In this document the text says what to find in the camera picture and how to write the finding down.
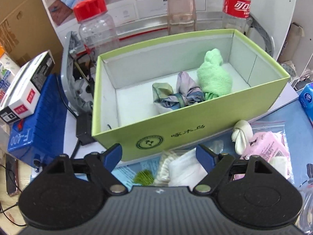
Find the white cloth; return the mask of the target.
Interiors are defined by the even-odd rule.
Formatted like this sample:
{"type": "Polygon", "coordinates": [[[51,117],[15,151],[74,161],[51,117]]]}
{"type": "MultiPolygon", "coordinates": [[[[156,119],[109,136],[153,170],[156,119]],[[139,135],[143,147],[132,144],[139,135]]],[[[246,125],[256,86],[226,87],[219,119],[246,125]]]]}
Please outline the white cloth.
{"type": "Polygon", "coordinates": [[[196,149],[192,149],[169,163],[169,187],[185,186],[193,188],[207,175],[196,158],[196,149]]]}

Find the white knotted sock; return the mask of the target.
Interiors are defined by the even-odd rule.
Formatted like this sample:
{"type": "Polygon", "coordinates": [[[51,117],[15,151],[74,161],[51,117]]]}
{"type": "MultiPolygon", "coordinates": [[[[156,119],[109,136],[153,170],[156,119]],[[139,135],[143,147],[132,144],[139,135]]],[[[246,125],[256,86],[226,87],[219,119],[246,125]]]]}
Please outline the white knotted sock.
{"type": "Polygon", "coordinates": [[[253,129],[250,123],[245,120],[238,121],[232,130],[231,139],[235,143],[235,152],[242,155],[249,140],[253,137],[253,129]]]}

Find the beige knitted cloth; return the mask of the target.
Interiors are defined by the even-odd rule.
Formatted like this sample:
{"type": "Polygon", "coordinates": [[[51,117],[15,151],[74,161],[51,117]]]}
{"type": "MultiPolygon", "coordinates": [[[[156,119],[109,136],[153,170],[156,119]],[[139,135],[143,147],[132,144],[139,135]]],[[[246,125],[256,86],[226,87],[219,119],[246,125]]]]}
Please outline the beige knitted cloth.
{"type": "Polygon", "coordinates": [[[176,160],[178,155],[174,151],[163,151],[158,170],[154,178],[154,186],[167,186],[170,181],[169,164],[176,160]]]}

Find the pink packaged cloth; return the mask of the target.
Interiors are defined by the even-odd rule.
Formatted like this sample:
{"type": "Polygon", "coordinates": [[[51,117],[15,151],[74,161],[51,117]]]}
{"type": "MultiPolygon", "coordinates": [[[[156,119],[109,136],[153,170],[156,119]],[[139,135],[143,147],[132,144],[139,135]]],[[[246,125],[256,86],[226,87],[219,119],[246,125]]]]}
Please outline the pink packaged cloth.
{"type": "Polygon", "coordinates": [[[256,121],[250,125],[253,129],[253,137],[249,140],[240,159],[248,160],[251,156],[260,156],[290,183],[294,183],[284,122],[256,121]]]}

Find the grey blue patterned cloth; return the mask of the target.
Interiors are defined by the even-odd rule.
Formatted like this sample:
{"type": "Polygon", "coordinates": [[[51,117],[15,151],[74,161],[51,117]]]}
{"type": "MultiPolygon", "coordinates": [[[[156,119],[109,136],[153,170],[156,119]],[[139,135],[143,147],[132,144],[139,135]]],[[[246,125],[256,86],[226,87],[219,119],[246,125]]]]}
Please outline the grey blue patterned cloth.
{"type": "Polygon", "coordinates": [[[177,76],[176,91],[169,83],[154,83],[152,85],[153,103],[159,112],[178,110],[204,101],[204,94],[187,72],[177,76]]]}

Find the green towel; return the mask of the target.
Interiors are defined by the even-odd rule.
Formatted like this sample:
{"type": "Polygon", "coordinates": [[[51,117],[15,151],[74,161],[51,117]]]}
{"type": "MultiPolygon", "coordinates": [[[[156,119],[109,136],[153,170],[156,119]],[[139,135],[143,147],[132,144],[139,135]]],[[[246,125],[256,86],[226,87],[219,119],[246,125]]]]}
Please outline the green towel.
{"type": "Polygon", "coordinates": [[[231,75],[222,67],[223,58],[218,49],[206,52],[204,62],[197,69],[200,88],[204,100],[211,100],[231,93],[231,75]]]}

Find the green scrub pad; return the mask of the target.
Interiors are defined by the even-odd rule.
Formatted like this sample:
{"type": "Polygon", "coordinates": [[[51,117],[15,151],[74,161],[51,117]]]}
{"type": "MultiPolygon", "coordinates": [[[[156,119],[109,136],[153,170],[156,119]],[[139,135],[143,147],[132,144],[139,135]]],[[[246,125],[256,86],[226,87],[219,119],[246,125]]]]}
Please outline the green scrub pad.
{"type": "Polygon", "coordinates": [[[135,177],[133,178],[133,183],[139,184],[141,186],[150,186],[154,182],[154,177],[152,171],[150,170],[142,170],[139,171],[135,177]]]}

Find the blue sealer machine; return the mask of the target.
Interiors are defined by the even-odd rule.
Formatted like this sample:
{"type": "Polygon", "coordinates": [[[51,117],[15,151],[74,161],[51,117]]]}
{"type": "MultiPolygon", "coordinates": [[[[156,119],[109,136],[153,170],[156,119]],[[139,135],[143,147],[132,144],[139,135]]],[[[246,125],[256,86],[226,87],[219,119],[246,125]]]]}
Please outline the blue sealer machine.
{"type": "Polygon", "coordinates": [[[34,114],[13,124],[8,140],[10,155],[39,169],[63,153],[67,108],[59,76],[47,77],[34,114]]]}

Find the green cardboard box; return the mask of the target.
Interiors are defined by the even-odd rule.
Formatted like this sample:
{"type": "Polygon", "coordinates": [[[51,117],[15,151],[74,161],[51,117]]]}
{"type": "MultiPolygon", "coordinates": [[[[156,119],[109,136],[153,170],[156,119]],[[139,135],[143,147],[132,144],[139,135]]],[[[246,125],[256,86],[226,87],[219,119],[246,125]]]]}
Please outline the green cardboard box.
{"type": "Polygon", "coordinates": [[[181,147],[266,113],[289,78],[233,29],[132,44],[98,57],[92,136],[123,161],[181,147]]]}

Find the blue table cloth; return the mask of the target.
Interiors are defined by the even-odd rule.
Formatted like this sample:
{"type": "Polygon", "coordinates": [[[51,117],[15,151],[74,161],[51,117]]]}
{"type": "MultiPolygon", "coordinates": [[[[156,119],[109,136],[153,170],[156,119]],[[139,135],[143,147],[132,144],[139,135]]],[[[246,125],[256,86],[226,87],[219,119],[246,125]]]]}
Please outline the blue table cloth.
{"type": "MultiPolygon", "coordinates": [[[[234,154],[236,144],[237,158],[261,156],[296,187],[312,185],[312,126],[299,101],[251,124],[239,122],[205,145],[216,154],[234,154]]],[[[131,189],[135,185],[193,188],[207,173],[196,159],[196,149],[188,147],[121,164],[112,174],[131,189]]]]}

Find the pink smartphone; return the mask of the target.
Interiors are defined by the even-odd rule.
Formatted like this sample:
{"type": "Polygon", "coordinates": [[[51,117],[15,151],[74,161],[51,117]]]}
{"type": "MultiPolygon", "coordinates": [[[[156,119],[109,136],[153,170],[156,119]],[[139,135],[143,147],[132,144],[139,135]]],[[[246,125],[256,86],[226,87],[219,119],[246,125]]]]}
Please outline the pink smartphone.
{"type": "Polygon", "coordinates": [[[11,155],[5,157],[6,168],[6,192],[8,196],[14,196],[19,193],[17,159],[11,155]]]}

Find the black white small carton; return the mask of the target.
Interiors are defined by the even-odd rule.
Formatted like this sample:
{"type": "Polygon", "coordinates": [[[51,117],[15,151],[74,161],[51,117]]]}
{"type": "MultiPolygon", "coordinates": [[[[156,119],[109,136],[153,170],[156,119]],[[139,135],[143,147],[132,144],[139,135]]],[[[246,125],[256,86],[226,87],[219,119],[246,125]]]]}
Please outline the black white small carton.
{"type": "Polygon", "coordinates": [[[11,124],[34,114],[42,87],[55,65],[50,50],[24,64],[1,101],[1,119],[11,124]]]}

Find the blue tissue pack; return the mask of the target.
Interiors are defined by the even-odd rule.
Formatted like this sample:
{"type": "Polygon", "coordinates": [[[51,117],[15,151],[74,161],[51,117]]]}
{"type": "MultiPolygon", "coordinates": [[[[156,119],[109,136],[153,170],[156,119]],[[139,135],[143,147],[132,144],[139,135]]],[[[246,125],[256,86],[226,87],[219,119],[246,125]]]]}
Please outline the blue tissue pack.
{"type": "Polygon", "coordinates": [[[299,102],[313,125],[313,83],[309,83],[303,88],[299,102]]]}

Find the cola plastic bottle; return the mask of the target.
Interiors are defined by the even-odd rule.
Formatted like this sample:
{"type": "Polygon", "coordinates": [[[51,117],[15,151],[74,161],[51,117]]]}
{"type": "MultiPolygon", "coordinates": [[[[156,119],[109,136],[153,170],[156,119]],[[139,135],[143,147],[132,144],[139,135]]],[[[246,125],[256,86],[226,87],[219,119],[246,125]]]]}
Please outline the cola plastic bottle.
{"type": "Polygon", "coordinates": [[[223,0],[222,26],[244,33],[250,16],[251,0],[223,0]]]}

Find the grey metal sealer frame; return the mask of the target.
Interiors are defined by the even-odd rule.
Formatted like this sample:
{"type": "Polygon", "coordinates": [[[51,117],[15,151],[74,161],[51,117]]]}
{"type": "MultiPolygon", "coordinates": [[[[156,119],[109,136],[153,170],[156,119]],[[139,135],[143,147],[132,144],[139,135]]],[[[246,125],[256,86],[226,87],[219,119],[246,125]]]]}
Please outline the grey metal sealer frame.
{"type": "MultiPolygon", "coordinates": [[[[246,36],[256,32],[263,39],[264,50],[273,56],[275,43],[274,38],[259,23],[255,16],[248,19],[246,36]]],[[[158,15],[150,18],[140,19],[125,23],[116,28],[121,47],[128,46],[145,40],[155,39],[168,35],[167,16],[158,15]]],[[[66,30],[63,38],[62,66],[60,70],[60,81],[67,100],[74,111],[80,113],[92,111],[92,101],[82,97],[89,81],[85,76],[89,75],[90,65],[79,65],[79,60],[88,61],[89,57],[80,40],[78,28],[66,30]]]]}

